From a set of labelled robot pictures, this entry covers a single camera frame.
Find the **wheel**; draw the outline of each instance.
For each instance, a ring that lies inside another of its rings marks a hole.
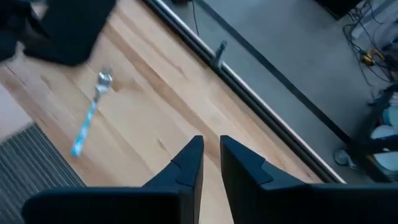
[[[335,150],[333,157],[335,158],[335,162],[340,166],[350,165],[351,158],[344,149]]]

